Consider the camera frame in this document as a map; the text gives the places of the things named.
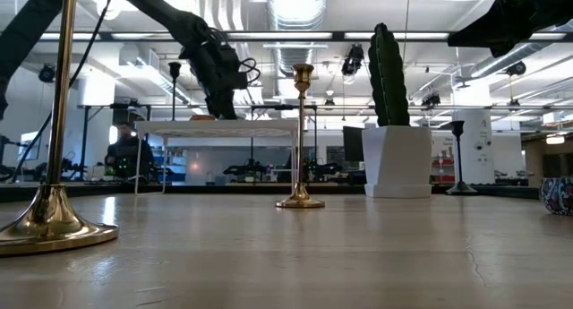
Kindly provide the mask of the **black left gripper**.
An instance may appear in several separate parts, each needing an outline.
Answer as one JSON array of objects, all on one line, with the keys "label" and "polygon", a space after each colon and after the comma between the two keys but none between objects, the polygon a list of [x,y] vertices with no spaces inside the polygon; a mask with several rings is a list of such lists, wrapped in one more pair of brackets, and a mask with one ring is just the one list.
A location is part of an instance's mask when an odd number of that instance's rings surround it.
[{"label": "black left gripper", "polygon": [[[234,91],[248,86],[247,72],[240,70],[242,61],[220,30],[207,30],[205,35],[187,40],[179,56],[188,61],[192,74],[205,92],[211,116],[236,120]],[[221,114],[216,95],[221,94]]]}]

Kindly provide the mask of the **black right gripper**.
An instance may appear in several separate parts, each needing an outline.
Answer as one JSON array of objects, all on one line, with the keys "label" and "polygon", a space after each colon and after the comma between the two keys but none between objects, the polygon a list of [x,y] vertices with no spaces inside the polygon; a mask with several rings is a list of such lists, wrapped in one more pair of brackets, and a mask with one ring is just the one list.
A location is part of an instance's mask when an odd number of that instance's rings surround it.
[{"label": "black right gripper", "polygon": [[494,0],[489,11],[462,30],[451,33],[449,47],[489,48],[493,57],[506,55],[529,39],[534,30],[552,25],[534,0]]}]

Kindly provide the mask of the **slim gold candlestick holder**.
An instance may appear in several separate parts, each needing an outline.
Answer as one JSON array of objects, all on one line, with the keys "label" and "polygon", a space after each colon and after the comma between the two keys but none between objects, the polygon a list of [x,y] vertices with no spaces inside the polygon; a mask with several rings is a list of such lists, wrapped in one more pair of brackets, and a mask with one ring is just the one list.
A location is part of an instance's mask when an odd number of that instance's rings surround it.
[{"label": "slim gold candlestick holder", "polygon": [[294,156],[292,157],[291,166],[295,171],[294,188],[289,197],[281,202],[277,202],[278,208],[292,209],[313,209],[324,208],[325,203],[313,199],[306,190],[304,184],[304,117],[305,117],[305,94],[311,86],[311,76],[313,66],[310,64],[295,64],[292,66],[294,71],[295,88],[298,96],[298,121],[297,121],[297,138],[296,146],[293,148]]},{"label": "slim gold candlestick holder", "polygon": [[46,182],[29,208],[0,229],[0,257],[63,251],[118,238],[118,226],[91,223],[78,215],[60,182],[76,2],[63,0]]}]

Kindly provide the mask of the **short black candlestick holder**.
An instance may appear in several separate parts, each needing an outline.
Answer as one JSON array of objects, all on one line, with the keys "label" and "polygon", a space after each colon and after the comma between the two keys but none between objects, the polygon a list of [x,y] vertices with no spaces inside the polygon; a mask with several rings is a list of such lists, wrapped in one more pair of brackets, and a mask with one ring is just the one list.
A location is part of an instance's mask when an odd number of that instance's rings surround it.
[{"label": "short black candlestick holder", "polygon": [[472,188],[470,185],[466,184],[463,180],[463,170],[462,170],[462,158],[461,158],[461,135],[463,134],[463,120],[451,121],[449,123],[450,130],[456,139],[456,165],[458,170],[458,176],[456,183],[446,191],[447,195],[477,195],[478,192]]}]

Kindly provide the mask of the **person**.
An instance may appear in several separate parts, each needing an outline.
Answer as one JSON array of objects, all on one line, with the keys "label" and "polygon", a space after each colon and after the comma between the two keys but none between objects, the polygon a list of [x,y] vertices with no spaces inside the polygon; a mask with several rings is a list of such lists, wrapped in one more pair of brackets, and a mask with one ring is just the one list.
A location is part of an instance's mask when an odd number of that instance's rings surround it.
[{"label": "person", "polygon": [[104,162],[114,171],[115,177],[129,178],[136,176],[137,160],[140,161],[140,176],[145,181],[149,178],[150,164],[153,155],[148,143],[133,136],[133,129],[129,123],[122,122],[116,126],[118,139],[107,148]]}]

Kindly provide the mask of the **green cactus plant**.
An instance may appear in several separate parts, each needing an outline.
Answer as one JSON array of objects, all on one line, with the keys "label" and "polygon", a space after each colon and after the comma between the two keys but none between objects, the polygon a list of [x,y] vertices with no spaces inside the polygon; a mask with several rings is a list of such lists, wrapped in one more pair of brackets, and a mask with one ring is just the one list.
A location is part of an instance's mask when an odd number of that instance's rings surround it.
[{"label": "green cactus plant", "polygon": [[394,34],[383,22],[374,28],[368,58],[377,125],[409,126],[403,59]]}]

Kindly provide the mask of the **red storage shelf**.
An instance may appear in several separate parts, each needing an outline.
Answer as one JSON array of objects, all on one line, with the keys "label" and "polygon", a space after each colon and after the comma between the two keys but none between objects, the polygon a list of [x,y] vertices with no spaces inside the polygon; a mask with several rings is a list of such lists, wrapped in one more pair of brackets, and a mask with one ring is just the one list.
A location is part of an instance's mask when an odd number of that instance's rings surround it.
[{"label": "red storage shelf", "polygon": [[432,158],[430,182],[432,185],[453,185],[456,182],[455,162],[452,157]]}]

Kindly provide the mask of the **white hexagonal plant pot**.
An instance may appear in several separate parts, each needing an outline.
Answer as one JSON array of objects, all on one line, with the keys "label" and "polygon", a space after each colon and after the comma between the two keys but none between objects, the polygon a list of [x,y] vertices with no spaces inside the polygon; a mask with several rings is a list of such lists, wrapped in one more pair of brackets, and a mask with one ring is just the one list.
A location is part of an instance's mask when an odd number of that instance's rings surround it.
[{"label": "white hexagonal plant pot", "polygon": [[367,196],[427,199],[432,194],[432,132],[388,125],[362,132]]}]

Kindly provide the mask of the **blue patterned ceramic bowl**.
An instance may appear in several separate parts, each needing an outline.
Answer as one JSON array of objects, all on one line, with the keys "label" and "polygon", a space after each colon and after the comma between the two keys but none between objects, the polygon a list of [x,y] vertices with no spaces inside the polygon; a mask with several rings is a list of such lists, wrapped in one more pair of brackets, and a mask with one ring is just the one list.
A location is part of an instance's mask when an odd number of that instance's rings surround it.
[{"label": "blue patterned ceramic bowl", "polygon": [[543,178],[539,196],[551,214],[573,217],[573,177]]}]

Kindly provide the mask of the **silver ventilation duct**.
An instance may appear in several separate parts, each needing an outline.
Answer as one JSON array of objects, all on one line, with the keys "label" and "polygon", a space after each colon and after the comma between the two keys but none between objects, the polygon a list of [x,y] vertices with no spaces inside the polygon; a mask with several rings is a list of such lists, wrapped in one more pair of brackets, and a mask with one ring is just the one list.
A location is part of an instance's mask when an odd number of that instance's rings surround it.
[{"label": "silver ventilation duct", "polygon": [[[318,30],[326,12],[327,0],[268,0],[269,26],[279,31]],[[309,41],[278,43],[274,58],[278,71],[293,76],[292,66],[310,64],[314,49]]]}]

